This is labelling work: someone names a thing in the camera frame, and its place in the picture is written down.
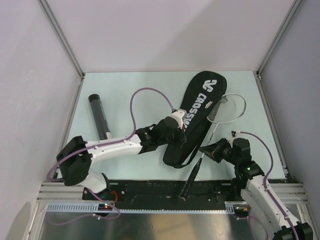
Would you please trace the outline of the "badminton racket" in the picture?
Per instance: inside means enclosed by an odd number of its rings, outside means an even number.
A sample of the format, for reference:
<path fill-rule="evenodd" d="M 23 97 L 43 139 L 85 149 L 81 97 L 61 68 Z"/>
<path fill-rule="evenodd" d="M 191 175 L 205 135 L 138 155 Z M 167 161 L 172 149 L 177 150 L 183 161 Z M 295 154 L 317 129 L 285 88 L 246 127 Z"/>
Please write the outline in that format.
<path fill-rule="evenodd" d="M 213 131 L 210 134 L 210 138 L 207 141 L 207 146 L 210 144 L 214 133 L 216 132 L 219 125 L 231 124 L 241 118 L 247 108 L 247 102 L 243 96 L 237 93 L 228 93 L 224 94 L 216 105 L 213 107 L 212 111 L 207 116 L 207 120 L 215 124 Z M 202 153 L 201 157 L 194 165 L 188 179 L 186 180 L 180 194 L 179 198 L 182 200 L 186 200 L 188 197 L 189 190 L 191 189 L 198 172 L 200 170 L 202 160 L 205 154 Z"/>

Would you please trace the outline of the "black racket bag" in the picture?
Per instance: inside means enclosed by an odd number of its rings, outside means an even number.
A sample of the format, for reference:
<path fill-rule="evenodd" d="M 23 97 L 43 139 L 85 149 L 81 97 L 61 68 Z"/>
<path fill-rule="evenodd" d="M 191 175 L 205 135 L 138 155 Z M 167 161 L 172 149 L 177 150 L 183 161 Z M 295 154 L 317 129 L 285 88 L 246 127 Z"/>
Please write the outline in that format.
<path fill-rule="evenodd" d="M 226 90 L 226 78 L 216 72 L 201 71 L 192 78 L 180 105 L 187 113 L 183 120 L 186 142 L 167 146 L 162 159 L 165 165 L 181 169 L 192 162 L 212 125 L 207 116 Z"/>

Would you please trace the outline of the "black shuttlecock tube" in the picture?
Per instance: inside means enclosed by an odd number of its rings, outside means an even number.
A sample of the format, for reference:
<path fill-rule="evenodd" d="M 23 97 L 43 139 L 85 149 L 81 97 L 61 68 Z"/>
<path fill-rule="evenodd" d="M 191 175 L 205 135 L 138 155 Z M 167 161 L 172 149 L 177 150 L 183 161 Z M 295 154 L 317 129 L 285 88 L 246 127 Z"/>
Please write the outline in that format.
<path fill-rule="evenodd" d="M 98 94 L 91 94 L 88 97 L 91 112 L 95 122 L 96 130 L 100 140 L 111 139 L 110 128 L 102 106 L 101 98 Z"/>

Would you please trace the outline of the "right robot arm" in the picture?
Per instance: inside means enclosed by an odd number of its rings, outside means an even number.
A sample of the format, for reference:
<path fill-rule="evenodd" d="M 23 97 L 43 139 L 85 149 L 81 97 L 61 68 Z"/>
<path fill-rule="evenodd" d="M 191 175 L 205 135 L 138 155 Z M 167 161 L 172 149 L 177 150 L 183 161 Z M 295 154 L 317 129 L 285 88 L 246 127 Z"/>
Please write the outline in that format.
<path fill-rule="evenodd" d="M 248 206 L 248 223 L 257 240 L 311 240 L 313 229 L 300 222 L 281 202 L 272 189 L 266 174 L 252 159 L 250 142 L 241 137 L 202 146 L 200 152 L 219 163 L 234 165 L 235 185 L 232 197 L 244 200 Z"/>

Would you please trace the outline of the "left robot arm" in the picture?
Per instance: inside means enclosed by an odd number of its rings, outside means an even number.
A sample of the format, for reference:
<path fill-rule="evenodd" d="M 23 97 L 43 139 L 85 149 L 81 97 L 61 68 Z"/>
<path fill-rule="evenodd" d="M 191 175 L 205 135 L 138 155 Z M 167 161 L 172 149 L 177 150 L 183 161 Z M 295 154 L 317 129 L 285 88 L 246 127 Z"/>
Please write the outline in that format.
<path fill-rule="evenodd" d="M 159 146 L 186 142 L 181 118 L 168 116 L 159 123 L 139 128 L 130 137 L 87 142 L 76 136 L 57 155 L 62 182 L 71 187 L 81 185 L 91 190 L 99 199 L 107 199 L 111 187 L 104 173 L 92 166 L 112 158 L 139 155 L 155 151 Z"/>

